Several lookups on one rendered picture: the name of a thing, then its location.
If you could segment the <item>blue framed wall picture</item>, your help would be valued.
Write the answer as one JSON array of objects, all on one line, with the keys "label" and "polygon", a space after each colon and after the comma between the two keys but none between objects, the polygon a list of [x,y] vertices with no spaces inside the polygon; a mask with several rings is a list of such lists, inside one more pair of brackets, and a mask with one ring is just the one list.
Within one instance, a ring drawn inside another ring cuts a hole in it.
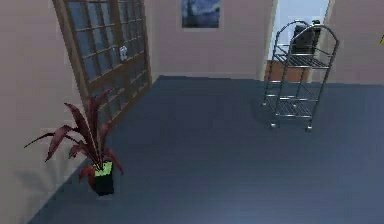
[{"label": "blue framed wall picture", "polygon": [[221,0],[181,0],[183,28],[218,28]]}]

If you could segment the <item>red house plant in pot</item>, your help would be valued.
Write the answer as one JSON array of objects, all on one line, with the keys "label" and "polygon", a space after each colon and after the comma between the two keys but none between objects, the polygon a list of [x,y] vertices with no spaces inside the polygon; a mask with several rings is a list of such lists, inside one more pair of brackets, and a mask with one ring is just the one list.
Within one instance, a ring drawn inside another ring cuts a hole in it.
[{"label": "red house plant in pot", "polygon": [[114,90],[114,87],[104,90],[102,93],[89,96],[87,99],[87,107],[85,109],[86,116],[80,112],[80,109],[73,104],[65,103],[69,109],[76,126],[63,125],[54,132],[45,133],[31,142],[25,147],[50,137],[50,144],[47,151],[45,161],[50,160],[64,139],[74,142],[68,152],[68,158],[75,158],[79,153],[85,155],[91,163],[84,166],[78,174],[78,180],[81,181],[87,177],[90,188],[98,196],[112,195],[115,192],[113,171],[117,167],[120,174],[123,174],[122,165],[113,152],[106,146],[106,138],[112,126],[112,121],[105,121],[98,129],[98,110],[103,101],[107,99],[107,95]]}]

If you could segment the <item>brown glass panel door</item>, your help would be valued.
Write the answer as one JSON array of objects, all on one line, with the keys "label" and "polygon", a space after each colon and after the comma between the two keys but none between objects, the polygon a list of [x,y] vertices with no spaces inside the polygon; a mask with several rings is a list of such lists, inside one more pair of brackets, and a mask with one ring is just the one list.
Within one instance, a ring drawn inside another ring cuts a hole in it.
[{"label": "brown glass panel door", "polygon": [[144,0],[52,0],[81,99],[115,125],[151,87]]}]

